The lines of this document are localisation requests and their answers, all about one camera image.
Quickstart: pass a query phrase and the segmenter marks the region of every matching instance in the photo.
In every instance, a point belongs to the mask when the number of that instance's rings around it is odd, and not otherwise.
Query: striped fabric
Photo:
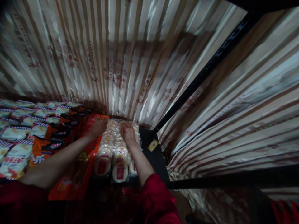
[[[154,127],[245,14],[224,0],[13,1],[0,97],[71,100]],[[298,8],[264,16],[160,130],[171,178],[297,163],[297,21]],[[236,192],[182,193],[207,220],[249,221]]]

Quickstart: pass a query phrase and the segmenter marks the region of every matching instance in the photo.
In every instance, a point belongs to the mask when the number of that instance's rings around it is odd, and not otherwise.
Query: red fabric
[[[3,223],[36,223],[47,201],[48,192],[25,185],[17,180],[0,185],[0,207],[5,222]]]

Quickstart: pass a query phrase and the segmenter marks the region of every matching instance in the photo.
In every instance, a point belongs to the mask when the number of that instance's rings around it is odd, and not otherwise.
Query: snack pile
[[[19,179],[72,143],[92,109],[71,101],[46,103],[0,99],[0,178]]]
[[[120,126],[126,122],[109,119],[95,158],[94,173],[98,177],[108,178],[112,171],[112,183],[126,182],[129,177],[137,176],[134,159],[120,134]],[[140,144],[139,125],[130,123],[135,130],[136,141]]]

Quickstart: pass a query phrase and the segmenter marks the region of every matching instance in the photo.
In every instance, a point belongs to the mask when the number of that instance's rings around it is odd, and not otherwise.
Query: black pole
[[[170,182],[170,189],[200,189],[225,187],[295,187],[299,186],[299,165],[243,171]]]
[[[232,31],[228,38],[224,41],[217,52],[212,56],[208,63],[203,67],[187,89],[182,93],[174,105],[169,109],[165,116],[155,127],[157,133],[169,119],[183,106],[183,104],[191,97],[191,95],[199,88],[199,86],[209,77],[209,75],[217,68],[217,66],[228,56],[230,52],[237,46],[241,39],[255,26],[262,18],[262,13],[247,13],[238,26]]]

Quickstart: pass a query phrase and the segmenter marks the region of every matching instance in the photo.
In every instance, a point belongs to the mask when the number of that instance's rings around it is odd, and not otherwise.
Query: red label
[[[117,179],[123,179],[124,178],[124,168],[119,167],[117,168]]]
[[[105,169],[106,169],[106,162],[105,161],[100,161],[99,167],[97,169],[98,174],[105,173]]]

